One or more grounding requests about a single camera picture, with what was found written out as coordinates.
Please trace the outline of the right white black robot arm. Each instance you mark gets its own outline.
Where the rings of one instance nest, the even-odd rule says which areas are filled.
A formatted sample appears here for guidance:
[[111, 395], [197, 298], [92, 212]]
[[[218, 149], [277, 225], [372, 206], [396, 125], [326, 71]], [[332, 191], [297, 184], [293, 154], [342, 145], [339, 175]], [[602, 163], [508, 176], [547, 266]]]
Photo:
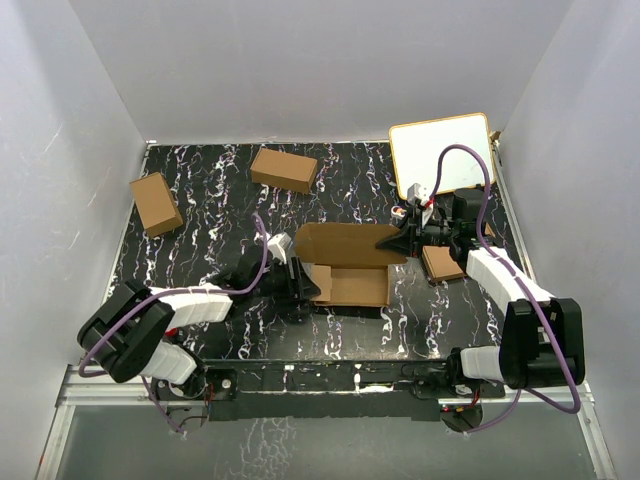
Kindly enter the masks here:
[[501, 309], [504, 325], [497, 346], [467, 347], [447, 359], [447, 388], [466, 397], [482, 381], [538, 393], [566, 386], [575, 392], [585, 378], [582, 311], [569, 298], [539, 288], [485, 236], [487, 193], [479, 187], [454, 193], [452, 211], [435, 207], [425, 187], [414, 184], [407, 205], [396, 212], [399, 230], [377, 242], [379, 250], [415, 257], [441, 250], [475, 280]]

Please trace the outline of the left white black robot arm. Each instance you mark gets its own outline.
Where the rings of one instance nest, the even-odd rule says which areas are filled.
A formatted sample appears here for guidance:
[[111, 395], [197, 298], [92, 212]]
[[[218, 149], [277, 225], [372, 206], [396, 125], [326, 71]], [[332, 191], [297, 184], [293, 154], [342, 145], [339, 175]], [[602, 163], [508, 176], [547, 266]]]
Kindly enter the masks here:
[[204, 392], [207, 376], [194, 356], [169, 338], [172, 332], [223, 322], [235, 307], [255, 298], [289, 307], [309, 304], [321, 293], [311, 268], [297, 257], [274, 256], [259, 247], [201, 286], [169, 289], [127, 280], [80, 328], [77, 342], [86, 356], [79, 373], [107, 375], [116, 383], [154, 377], [194, 399]]

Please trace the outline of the small round sticker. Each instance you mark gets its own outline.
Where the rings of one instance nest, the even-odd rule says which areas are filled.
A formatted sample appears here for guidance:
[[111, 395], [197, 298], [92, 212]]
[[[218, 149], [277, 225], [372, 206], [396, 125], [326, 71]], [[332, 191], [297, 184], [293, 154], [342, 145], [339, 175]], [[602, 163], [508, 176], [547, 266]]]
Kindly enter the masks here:
[[391, 209], [391, 215], [394, 219], [401, 220], [406, 215], [406, 210], [401, 206], [396, 205]]

